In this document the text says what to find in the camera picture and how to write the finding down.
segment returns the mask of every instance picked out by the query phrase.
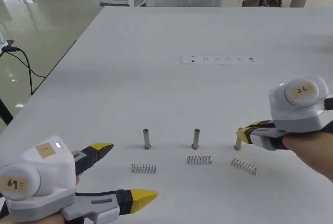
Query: handwritten number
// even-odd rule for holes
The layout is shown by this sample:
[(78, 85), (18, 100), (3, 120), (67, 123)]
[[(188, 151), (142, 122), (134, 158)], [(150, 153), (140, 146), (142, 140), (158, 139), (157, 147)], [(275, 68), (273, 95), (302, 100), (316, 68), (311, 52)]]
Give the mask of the handwritten number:
[(301, 89), (297, 89), (297, 94), (301, 94), (306, 91), (308, 91), (308, 89), (305, 86), (303, 86)]
[(12, 186), (14, 184), (15, 189), (17, 189), (17, 180), (11, 181), (11, 179), (7, 182), (8, 186)]

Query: hand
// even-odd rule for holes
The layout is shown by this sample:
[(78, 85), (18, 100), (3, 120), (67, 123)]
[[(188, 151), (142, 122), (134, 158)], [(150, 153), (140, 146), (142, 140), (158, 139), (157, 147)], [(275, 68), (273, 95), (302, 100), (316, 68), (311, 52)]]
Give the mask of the hand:
[(333, 134), (292, 134), (283, 138), (283, 144), (310, 168), (333, 182)]

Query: desk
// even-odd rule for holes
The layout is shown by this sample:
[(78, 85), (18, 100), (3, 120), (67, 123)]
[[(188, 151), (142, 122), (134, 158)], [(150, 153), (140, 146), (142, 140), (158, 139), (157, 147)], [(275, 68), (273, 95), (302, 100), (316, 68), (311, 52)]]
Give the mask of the desk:
[[(0, 136), (0, 159), (54, 134), (73, 150), (114, 143), (78, 191), (159, 192), (115, 223), (329, 222), (328, 180), (292, 152), (247, 145), (236, 153), (233, 145), (238, 127), (270, 119), (277, 84), (320, 74), (333, 91), (332, 17), (333, 9), (105, 7)], [(192, 54), (261, 57), (264, 65), (181, 64)], [(187, 165), (189, 154), (211, 155), (213, 164)], [(257, 175), (232, 167), (232, 157)], [(132, 163), (156, 164), (157, 173), (132, 174)]]

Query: black cable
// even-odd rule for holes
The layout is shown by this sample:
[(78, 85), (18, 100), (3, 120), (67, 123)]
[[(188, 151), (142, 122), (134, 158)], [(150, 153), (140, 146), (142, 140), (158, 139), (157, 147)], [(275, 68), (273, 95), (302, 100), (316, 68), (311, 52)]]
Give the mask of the black cable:
[(32, 76), (31, 76), (31, 67), (30, 67), (30, 62), (29, 62), (29, 59), (26, 55), (26, 53), (21, 50), (20, 48), (18, 47), (12, 47), (12, 46), (5, 46), (5, 47), (2, 47), (1, 49), (3, 52), (16, 52), (16, 51), (19, 51), (19, 52), (22, 52), (22, 54), (24, 55), (25, 57), (25, 60), (27, 61), (27, 65), (28, 65), (28, 70), (29, 70), (29, 82), (30, 82), (30, 93), (31, 95), (33, 95), (33, 89), (32, 89)]
[[(11, 56), (13, 56), (13, 57), (15, 57), (15, 58), (17, 58), (24, 66), (26, 66), (27, 68), (28, 68), (28, 65), (26, 65), (18, 56), (16, 56), (16, 55), (13, 55), (12, 53), (10, 53), (10, 52), (7, 52), (7, 54), (9, 54), (9, 55), (11, 55)], [(31, 72), (35, 75), (35, 76), (37, 76), (37, 77), (41, 77), (41, 78), (46, 78), (46, 77), (44, 77), (44, 76), (41, 76), (41, 75), (39, 75), (39, 74), (36, 74), (33, 70), (31, 70)]]
[(29, 59), (26, 55), (26, 53), (21, 50), (20, 48), (18, 48), (18, 51), (22, 52), (22, 54), (24, 55), (26, 61), (27, 61), (27, 65), (28, 65), (28, 70), (29, 70), (29, 81), (30, 81), (30, 93), (31, 95), (33, 95), (33, 89), (32, 89), (32, 76), (31, 76), (31, 67), (30, 67), (30, 62), (29, 62)]

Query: number label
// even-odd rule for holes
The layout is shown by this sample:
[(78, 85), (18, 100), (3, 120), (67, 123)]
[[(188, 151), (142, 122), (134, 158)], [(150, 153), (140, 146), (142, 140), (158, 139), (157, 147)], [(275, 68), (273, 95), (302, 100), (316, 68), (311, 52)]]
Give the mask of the number label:
[(315, 92), (313, 89), (312, 84), (305, 83), (300, 86), (297, 86), (296, 88), (291, 89), (291, 94), (294, 96), (294, 98), (300, 98), (307, 95), (311, 95)]
[(53, 149), (50, 143), (43, 143), (36, 146), (38, 153), (40, 154), (42, 159), (48, 158), (56, 154), (56, 151)]
[(2, 175), (0, 177), (0, 190), (15, 194), (25, 194), (28, 180), (14, 176)]

